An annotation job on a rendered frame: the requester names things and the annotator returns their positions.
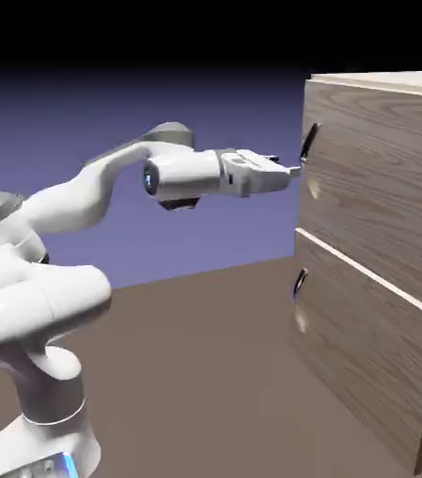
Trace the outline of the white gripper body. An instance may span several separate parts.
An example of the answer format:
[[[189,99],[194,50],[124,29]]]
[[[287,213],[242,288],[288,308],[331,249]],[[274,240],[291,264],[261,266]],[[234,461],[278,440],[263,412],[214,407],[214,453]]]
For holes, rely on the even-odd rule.
[[[266,156],[250,149],[236,150],[240,163],[235,164],[236,195],[247,198],[285,190],[291,180],[291,169],[278,162],[276,156]]]

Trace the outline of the large wood cabinet door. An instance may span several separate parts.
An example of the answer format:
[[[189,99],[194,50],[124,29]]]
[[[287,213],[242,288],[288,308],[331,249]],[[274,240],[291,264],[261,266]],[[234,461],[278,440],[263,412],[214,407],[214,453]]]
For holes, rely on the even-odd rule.
[[[422,84],[310,79],[299,225],[422,302]]]

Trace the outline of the light wood cabinet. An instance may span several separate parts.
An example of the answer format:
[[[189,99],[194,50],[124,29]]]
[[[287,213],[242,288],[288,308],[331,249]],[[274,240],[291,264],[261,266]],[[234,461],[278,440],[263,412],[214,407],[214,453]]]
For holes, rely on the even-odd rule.
[[[290,344],[422,478],[422,71],[316,74]]]

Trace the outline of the small wood cabinet door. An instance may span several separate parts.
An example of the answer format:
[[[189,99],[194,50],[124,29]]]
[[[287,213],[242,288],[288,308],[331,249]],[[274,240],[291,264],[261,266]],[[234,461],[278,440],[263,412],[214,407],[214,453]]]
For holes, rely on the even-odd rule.
[[[422,302],[301,228],[291,347],[413,476],[422,477]]]

